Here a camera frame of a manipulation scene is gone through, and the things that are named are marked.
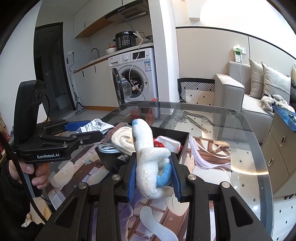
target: kitchen counter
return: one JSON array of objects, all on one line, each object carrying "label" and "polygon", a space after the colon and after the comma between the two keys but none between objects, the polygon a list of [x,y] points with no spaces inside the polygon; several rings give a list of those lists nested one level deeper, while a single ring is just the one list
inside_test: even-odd
[{"label": "kitchen counter", "polygon": [[[148,48],[148,47],[151,47],[151,46],[153,46],[153,43],[142,44],[141,47],[140,47],[140,49]],[[83,66],[75,69],[73,72],[74,73],[77,73],[77,72],[79,72],[81,70],[84,70],[84,69],[90,67],[90,66],[93,66],[93,65],[95,65],[97,63],[100,63],[102,61],[105,61],[109,57],[112,57],[112,56],[115,56],[115,55],[118,55],[118,54],[121,54],[121,53],[130,52],[130,51],[133,51],[133,50],[137,50],[138,48],[139,48],[139,46],[137,45],[137,46],[134,46],[134,47],[130,47],[130,48],[126,48],[126,49],[122,49],[122,50],[116,51],[116,52],[111,53],[111,54],[107,54],[107,55],[105,55],[105,56],[103,56],[101,58],[98,58],[96,60],[93,60],[93,61],[87,63],[86,65],[83,65]]]}]

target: blue gripper pad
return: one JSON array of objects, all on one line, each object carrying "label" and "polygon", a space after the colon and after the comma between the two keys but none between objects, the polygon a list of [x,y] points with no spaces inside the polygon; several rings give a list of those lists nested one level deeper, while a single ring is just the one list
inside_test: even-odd
[{"label": "blue gripper pad", "polygon": [[136,188],[136,167],[137,167],[137,159],[135,159],[133,163],[131,174],[128,179],[128,193],[126,195],[128,202],[132,200],[135,192],[135,188]]},{"label": "blue gripper pad", "polygon": [[181,199],[181,184],[180,184],[180,180],[178,179],[176,167],[174,165],[172,156],[170,156],[169,158],[170,158],[170,163],[172,165],[172,184],[173,184],[173,189],[174,189],[175,197],[178,199],[178,201],[180,201],[180,199]]},{"label": "blue gripper pad", "polygon": [[90,120],[69,122],[67,125],[65,125],[65,130],[77,131],[79,127],[85,126],[88,123],[90,123]]}]

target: glass table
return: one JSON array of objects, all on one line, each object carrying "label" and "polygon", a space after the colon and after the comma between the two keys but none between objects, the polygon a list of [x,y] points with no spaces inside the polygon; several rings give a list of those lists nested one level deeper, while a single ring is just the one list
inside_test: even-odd
[{"label": "glass table", "polygon": [[[189,132],[187,157],[182,159],[181,163],[187,165],[191,173],[198,175],[206,182],[219,184],[222,181],[228,181],[253,210],[267,232],[272,234],[273,196],[268,170],[259,143],[240,112],[185,103],[129,102],[110,112],[102,118],[102,121],[116,126],[121,122],[131,124],[132,120],[137,118],[146,120],[150,126]],[[198,146],[198,152],[210,164],[205,166],[194,161],[192,145]],[[94,150],[96,146],[97,144],[82,146],[73,153],[70,161],[53,163],[50,176],[53,181],[51,180],[51,184],[46,188],[45,197],[50,199],[55,209],[80,182],[91,185],[112,174],[104,168],[96,155]],[[61,174],[65,174],[68,170],[74,170],[74,174],[68,177],[68,181],[61,182],[61,186],[54,187],[56,185],[53,184],[54,178],[58,176],[56,180],[60,180]],[[145,230],[141,231],[144,227],[141,226],[137,213],[140,212],[140,207],[150,206],[156,220],[156,213],[162,212],[157,220],[162,224],[173,219],[166,213],[167,208],[163,207],[164,203],[157,200],[143,198],[135,205],[134,214],[128,223],[127,240],[142,240],[142,237],[145,237],[145,240],[157,240],[153,239],[153,235],[149,236],[149,233],[143,234]],[[180,231],[182,227],[178,226],[176,229]],[[132,235],[141,238],[133,239]]]}]

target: mop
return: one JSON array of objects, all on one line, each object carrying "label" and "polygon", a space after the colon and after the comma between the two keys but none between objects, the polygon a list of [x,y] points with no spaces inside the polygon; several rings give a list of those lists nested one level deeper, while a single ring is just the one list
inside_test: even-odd
[{"label": "mop", "polygon": [[73,89],[74,96],[75,96],[75,100],[76,100],[76,110],[77,110],[77,112],[75,113],[75,115],[78,115],[78,114],[80,114],[81,112],[85,111],[86,108],[84,108],[83,105],[78,101],[78,100],[79,100],[79,97],[77,96],[77,94],[76,94],[76,92],[75,92],[75,89],[74,89],[74,86],[73,86],[73,82],[72,82],[72,78],[71,78],[71,71],[70,71],[70,67],[69,67],[68,58],[67,58],[67,65],[68,65],[68,70],[69,70],[69,75],[70,75],[70,80],[71,80],[72,89]]}]

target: gray pillow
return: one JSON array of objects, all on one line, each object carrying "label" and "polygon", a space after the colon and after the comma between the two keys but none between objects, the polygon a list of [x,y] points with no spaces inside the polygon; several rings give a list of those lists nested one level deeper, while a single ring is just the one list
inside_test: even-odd
[{"label": "gray pillow", "polygon": [[251,59],[249,59],[251,66],[251,91],[250,96],[256,99],[261,99],[263,95],[263,67],[262,64],[259,64]]},{"label": "gray pillow", "polygon": [[267,95],[280,95],[285,101],[290,101],[291,77],[287,77],[280,72],[262,63],[264,75],[263,93]]}]

